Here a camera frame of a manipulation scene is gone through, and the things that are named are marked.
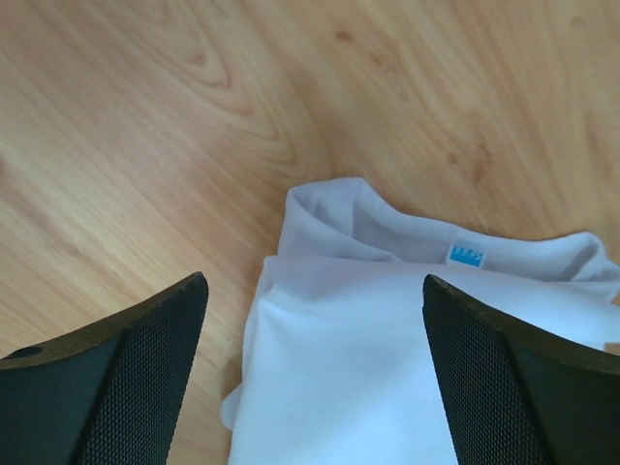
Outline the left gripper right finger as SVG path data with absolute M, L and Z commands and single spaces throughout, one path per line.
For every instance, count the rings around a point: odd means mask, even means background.
M 619 357 L 429 275 L 427 340 L 460 464 L 616 464 Z

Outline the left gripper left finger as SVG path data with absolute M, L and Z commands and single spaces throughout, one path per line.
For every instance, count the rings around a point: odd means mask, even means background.
M 196 272 L 3 357 L 2 463 L 166 463 L 207 300 L 207 281 Z

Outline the white t shirt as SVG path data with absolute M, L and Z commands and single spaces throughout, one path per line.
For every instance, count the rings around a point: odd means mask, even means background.
M 436 275 L 600 349 L 619 339 L 619 267 L 592 233 L 526 241 L 392 208 L 360 178 L 287 195 L 224 400 L 232 464 L 452 464 L 426 338 Z

